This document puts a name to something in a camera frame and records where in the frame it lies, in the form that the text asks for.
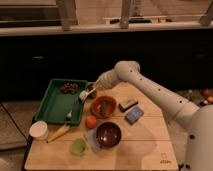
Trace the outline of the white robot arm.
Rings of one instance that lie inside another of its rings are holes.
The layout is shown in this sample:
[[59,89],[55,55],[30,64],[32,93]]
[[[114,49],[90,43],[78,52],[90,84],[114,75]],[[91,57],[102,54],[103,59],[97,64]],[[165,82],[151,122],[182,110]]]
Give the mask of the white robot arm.
[[119,61],[94,82],[96,90],[127,82],[145,94],[188,133],[183,171],[213,171],[213,105],[197,106],[146,78],[137,61]]

